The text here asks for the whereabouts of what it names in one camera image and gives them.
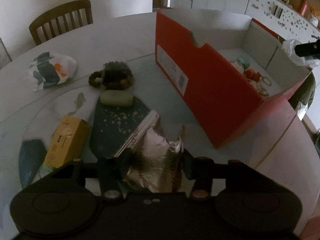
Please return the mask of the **white plastic bag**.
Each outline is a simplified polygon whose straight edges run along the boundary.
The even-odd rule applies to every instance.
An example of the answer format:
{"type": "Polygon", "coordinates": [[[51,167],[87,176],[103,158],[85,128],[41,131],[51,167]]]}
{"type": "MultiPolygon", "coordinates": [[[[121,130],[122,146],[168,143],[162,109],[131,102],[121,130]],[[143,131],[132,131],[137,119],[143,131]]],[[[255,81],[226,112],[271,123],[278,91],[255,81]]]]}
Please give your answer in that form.
{"type": "Polygon", "coordinates": [[[281,48],[295,65],[311,69],[319,67],[319,40],[309,43],[286,40],[281,48]]]}

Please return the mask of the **silver foil snack bag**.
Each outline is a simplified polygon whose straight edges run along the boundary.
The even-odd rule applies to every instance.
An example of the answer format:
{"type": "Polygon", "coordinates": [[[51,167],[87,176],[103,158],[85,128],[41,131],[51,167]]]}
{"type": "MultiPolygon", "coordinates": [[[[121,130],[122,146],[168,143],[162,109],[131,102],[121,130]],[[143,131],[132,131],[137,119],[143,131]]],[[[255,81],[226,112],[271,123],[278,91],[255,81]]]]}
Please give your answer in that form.
{"type": "Polygon", "coordinates": [[[175,141],[168,141],[155,129],[148,129],[124,181],[135,190],[177,192],[182,182],[183,150],[181,134],[175,141]]]}

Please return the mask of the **yellow cardboard box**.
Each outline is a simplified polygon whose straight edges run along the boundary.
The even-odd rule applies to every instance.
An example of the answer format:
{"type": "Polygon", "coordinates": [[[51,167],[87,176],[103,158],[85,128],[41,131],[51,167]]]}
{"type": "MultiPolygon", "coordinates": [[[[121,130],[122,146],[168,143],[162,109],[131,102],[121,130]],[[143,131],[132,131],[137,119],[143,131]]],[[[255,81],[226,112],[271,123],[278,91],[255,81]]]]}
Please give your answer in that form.
{"type": "Polygon", "coordinates": [[[89,132],[89,124],[80,118],[65,115],[57,126],[43,165],[60,168],[79,159],[89,132]]]}

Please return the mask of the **pale green soap bar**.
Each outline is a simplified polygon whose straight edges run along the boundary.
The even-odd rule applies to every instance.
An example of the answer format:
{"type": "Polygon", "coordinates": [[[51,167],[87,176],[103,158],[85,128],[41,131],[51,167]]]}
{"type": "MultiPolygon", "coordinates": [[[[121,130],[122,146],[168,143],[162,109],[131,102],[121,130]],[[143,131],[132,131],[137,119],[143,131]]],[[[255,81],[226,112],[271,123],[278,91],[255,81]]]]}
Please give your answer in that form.
{"type": "Polygon", "coordinates": [[[100,102],[108,106],[131,106],[133,94],[124,90],[106,90],[101,94],[100,102]]]}

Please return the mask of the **white striped book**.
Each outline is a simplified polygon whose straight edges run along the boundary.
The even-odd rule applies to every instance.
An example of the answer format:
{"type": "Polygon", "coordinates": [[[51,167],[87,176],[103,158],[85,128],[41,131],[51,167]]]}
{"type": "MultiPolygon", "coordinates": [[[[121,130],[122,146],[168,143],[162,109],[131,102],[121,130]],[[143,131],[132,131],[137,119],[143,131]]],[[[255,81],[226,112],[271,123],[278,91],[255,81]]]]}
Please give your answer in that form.
{"type": "Polygon", "coordinates": [[[159,124],[160,115],[156,111],[151,110],[134,132],[127,138],[114,157],[119,157],[127,148],[131,149],[133,152],[138,151],[147,130],[150,128],[156,128],[159,124]]]}

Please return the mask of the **teal round sponge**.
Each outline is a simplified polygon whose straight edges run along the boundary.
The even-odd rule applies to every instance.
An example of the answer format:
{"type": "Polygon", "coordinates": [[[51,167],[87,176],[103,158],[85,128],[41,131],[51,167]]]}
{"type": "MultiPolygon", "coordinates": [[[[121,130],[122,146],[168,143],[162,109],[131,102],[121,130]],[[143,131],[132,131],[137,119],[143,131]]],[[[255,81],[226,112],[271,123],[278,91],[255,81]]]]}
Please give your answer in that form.
{"type": "Polygon", "coordinates": [[[237,61],[238,63],[240,63],[240,64],[243,66],[244,69],[249,68],[250,65],[251,65],[249,59],[246,58],[246,57],[238,57],[238,58],[236,59],[236,61],[237,61]]]}

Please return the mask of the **round fish pattern mat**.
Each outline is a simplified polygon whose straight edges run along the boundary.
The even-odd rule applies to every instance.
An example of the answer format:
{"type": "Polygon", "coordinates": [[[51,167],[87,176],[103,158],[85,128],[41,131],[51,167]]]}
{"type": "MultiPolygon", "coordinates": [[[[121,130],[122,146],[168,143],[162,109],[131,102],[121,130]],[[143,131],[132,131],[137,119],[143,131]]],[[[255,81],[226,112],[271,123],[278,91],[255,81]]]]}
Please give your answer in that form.
{"type": "Polygon", "coordinates": [[[70,90],[47,103],[28,126],[20,148],[18,171],[22,188],[51,170],[80,157],[85,142],[96,158],[136,151],[159,114],[138,97],[126,107],[101,103],[89,87],[70,90]]]}

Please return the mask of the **orange cardboard storage box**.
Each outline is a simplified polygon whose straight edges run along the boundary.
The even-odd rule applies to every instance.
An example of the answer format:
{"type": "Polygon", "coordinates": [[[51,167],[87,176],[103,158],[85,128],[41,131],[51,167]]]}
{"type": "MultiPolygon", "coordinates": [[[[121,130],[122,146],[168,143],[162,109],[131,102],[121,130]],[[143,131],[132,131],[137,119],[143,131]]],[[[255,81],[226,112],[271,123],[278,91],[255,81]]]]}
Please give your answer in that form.
{"type": "Polygon", "coordinates": [[[295,65],[279,36],[247,15],[204,9],[157,12],[156,63],[181,95],[208,139],[220,148],[289,100],[311,74],[295,65]],[[236,61],[268,77],[257,91],[236,61]]]}

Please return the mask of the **white cabinet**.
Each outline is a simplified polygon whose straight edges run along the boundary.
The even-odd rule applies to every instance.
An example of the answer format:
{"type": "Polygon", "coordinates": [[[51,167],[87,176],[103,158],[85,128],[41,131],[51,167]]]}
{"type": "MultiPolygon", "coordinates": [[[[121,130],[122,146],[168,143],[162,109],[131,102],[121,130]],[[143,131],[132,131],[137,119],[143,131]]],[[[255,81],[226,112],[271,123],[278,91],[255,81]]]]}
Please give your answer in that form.
{"type": "Polygon", "coordinates": [[[170,8],[209,9],[243,14],[258,20],[286,40],[319,40],[319,29],[280,0],[164,0],[170,8]]]}

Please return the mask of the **dark fluffy scrunchie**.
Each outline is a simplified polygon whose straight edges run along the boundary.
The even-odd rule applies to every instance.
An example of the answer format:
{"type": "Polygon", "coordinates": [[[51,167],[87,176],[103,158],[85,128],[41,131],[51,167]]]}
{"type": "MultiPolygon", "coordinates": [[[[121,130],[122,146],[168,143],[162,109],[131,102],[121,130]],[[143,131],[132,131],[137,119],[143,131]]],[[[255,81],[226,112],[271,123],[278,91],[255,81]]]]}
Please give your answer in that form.
{"type": "Polygon", "coordinates": [[[105,90],[126,90],[133,86],[135,78],[125,62],[112,61],[104,64],[101,71],[93,72],[88,84],[105,90]]]}

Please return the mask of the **white patterned pouch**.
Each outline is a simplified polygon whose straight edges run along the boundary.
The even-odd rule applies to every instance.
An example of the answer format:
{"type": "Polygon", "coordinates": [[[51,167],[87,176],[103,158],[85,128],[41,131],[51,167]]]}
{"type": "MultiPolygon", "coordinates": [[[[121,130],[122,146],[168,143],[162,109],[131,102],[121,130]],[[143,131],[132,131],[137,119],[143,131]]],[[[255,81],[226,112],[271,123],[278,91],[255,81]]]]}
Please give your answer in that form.
{"type": "Polygon", "coordinates": [[[72,57],[47,51],[33,59],[23,77],[38,91],[71,81],[77,70],[78,64],[72,57]]]}

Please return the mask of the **wooden chair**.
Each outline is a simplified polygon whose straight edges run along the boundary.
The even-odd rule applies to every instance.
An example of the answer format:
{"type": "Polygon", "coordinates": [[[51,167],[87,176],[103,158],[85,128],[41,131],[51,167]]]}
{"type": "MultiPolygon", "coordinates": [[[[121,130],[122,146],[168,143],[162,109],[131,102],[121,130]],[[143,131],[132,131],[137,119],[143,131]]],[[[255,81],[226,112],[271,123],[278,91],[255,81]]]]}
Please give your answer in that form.
{"type": "Polygon", "coordinates": [[[91,2],[76,0],[44,12],[29,25],[29,31],[38,46],[59,35],[92,23],[91,2]]]}

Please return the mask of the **orange dog keychain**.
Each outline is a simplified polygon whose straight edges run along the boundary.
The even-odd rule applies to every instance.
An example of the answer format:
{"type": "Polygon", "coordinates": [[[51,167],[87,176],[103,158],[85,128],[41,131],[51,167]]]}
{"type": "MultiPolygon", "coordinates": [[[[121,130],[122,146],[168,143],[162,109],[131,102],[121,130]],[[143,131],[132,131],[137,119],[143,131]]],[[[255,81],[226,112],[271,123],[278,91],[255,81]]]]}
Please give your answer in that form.
{"type": "Polygon", "coordinates": [[[259,72],[255,72],[251,68],[244,70],[243,76],[257,91],[264,89],[264,85],[268,87],[272,86],[272,82],[268,77],[262,76],[259,72]]]}

